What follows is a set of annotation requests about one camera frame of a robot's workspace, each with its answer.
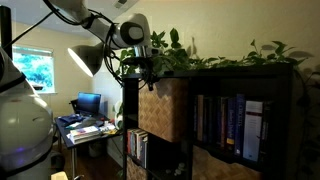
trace white wall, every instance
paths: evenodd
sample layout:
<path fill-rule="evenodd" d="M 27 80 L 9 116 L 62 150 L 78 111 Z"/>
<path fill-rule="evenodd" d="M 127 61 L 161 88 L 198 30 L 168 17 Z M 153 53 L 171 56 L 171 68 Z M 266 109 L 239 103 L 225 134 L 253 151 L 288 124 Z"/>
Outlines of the white wall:
<path fill-rule="evenodd" d="M 12 23 L 12 39 L 19 36 L 30 25 Z M 41 95 L 53 110 L 54 117 L 72 113 L 70 100 L 76 99 L 79 91 L 92 91 L 92 79 L 82 72 L 67 52 L 68 47 L 88 44 L 88 38 L 36 27 L 23 36 L 16 45 L 53 50 L 56 94 Z"/>
<path fill-rule="evenodd" d="M 193 44 L 194 38 L 195 53 L 202 58 L 241 58 L 253 50 L 253 39 L 258 47 L 282 41 L 295 50 L 312 54 L 314 57 L 300 67 L 316 70 L 320 56 L 319 7 L 318 0 L 139 0 L 116 22 L 124 21 L 132 13 L 142 13 L 149 20 L 151 32 L 166 31 L 169 35 L 174 27 L 185 48 Z M 120 88 L 111 86 L 114 83 L 108 73 L 101 73 L 94 79 L 94 89 L 114 92 L 108 101 L 116 102 Z"/>

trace bookshelf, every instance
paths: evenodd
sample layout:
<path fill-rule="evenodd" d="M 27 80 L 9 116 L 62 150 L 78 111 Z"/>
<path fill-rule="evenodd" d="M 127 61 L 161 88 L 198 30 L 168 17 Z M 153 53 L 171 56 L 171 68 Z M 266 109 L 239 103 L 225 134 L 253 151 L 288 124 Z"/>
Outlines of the bookshelf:
<path fill-rule="evenodd" d="M 124 79 L 124 130 L 139 127 L 139 74 Z M 292 101 L 293 67 L 290 64 L 273 64 L 264 66 L 226 67 L 211 70 L 190 70 L 184 72 L 170 72 L 160 77 L 177 78 L 188 81 L 186 133 L 178 142 L 169 142 L 149 132 L 147 166 L 143 170 L 147 179 L 192 179 L 192 169 L 196 146 L 207 151 L 211 157 L 227 164 L 238 163 L 242 166 L 261 173 L 262 179 L 286 179 L 287 151 L 289 138 L 289 124 Z M 201 141 L 195 137 L 197 123 L 195 123 L 195 99 L 198 95 L 221 97 L 243 94 L 246 100 L 273 102 L 272 113 L 276 114 L 268 121 L 267 146 L 264 162 L 252 161 L 243 156 L 236 156 L 233 151 L 221 149 L 211 139 L 210 142 Z M 123 146 L 127 146 L 124 133 Z M 124 148 L 124 178 L 127 157 L 131 157 Z M 181 175 L 173 175 L 178 164 L 184 163 L 185 170 Z"/>

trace window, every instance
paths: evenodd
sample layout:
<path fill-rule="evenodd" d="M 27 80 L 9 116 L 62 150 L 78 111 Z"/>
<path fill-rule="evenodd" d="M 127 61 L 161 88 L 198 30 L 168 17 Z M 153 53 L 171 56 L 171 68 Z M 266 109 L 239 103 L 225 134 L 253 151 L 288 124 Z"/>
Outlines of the window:
<path fill-rule="evenodd" d="M 38 93 L 54 93 L 54 63 L 52 51 L 12 46 L 14 65 L 22 71 L 31 85 L 42 86 Z"/>

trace desk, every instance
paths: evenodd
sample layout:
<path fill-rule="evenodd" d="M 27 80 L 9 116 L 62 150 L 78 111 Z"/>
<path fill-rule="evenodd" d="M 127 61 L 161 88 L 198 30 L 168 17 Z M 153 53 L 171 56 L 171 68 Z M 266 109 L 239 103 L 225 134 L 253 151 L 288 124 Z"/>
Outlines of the desk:
<path fill-rule="evenodd" d="M 72 179 L 75 178 L 76 176 L 76 162 L 77 162 L 77 153 L 76 153 L 76 148 L 77 146 L 81 144 L 87 144 L 87 143 L 92 143 L 95 141 L 100 141 L 103 139 L 119 136 L 120 133 L 116 134 L 106 134 L 100 137 L 97 137 L 96 139 L 88 140 L 86 142 L 78 143 L 78 144 L 73 144 L 70 139 L 67 137 L 67 134 L 70 133 L 70 129 L 67 129 L 64 127 L 64 122 L 61 121 L 59 118 L 55 118 L 55 122 L 57 125 L 57 129 L 59 131 L 59 139 L 58 139 L 58 148 L 61 150 L 61 138 L 63 139 L 65 146 L 67 149 L 71 149 L 71 166 L 72 166 Z"/>

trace white robot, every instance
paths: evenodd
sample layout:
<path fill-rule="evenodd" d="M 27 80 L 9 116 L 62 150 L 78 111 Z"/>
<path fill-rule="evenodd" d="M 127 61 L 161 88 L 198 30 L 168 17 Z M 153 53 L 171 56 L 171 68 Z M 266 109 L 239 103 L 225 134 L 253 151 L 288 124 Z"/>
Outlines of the white robot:
<path fill-rule="evenodd" d="M 65 22 L 81 25 L 106 47 L 133 47 L 137 59 L 129 63 L 140 65 L 142 71 L 151 71 L 152 63 L 144 60 L 150 61 L 149 57 L 158 52 L 151 48 L 148 22 L 142 14 L 133 14 L 121 24 L 106 25 L 99 20 L 101 14 L 94 15 L 83 5 L 83 0 L 44 0 L 44 3 L 61 19 L 64 17 L 57 9 L 67 13 L 72 21 Z M 52 111 L 2 48 L 0 62 L 0 179 L 19 179 L 21 174 L 24 179 L 32 179 L 32 173 L 39 173 L 39 169 L 32 171 L 36 167 L 45 174 L 43 177 L 48 177 L 50 163 L 45 162 L 49 158 L 55 128 Z M 152 77 L 146 80 L 152 85 Z"/>

